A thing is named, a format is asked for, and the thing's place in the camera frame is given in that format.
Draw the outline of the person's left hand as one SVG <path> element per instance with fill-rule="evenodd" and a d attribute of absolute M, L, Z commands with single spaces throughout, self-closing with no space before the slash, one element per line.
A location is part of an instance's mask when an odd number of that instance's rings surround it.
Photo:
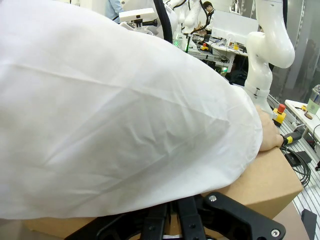
<path fill-rule="evenodd" d="M 270 118 L 270 115 L 264 112 L 258 105 L 255 106 L 262 125 L 262 143 L 259 151 L 269 151 L 275 147 L 280 148 L 284 138 L 281 136 L 278 128 Z"/>

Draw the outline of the left gripper left finger with green tip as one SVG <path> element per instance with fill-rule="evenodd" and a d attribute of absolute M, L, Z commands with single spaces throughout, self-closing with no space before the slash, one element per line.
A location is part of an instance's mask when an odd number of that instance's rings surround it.
<path fill-rule="evenodd" d="M 97 217 L 67 240 L 129 240 L 141 234 L 143 240 L 161 240 L 165 233 L 170 204 L 164 203 L 141 210 Z"/>

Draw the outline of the left gripper right finger with green tip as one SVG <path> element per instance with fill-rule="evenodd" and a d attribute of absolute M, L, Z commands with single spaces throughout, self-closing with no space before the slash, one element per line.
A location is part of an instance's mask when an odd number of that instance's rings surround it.
<path fill-rule="evenodd" d="M 205 229 L 229 240 L 282 240 L 286 228 L 232 198 L 214 191 L 176 201 L 184 240 L 205 240 Z"/>

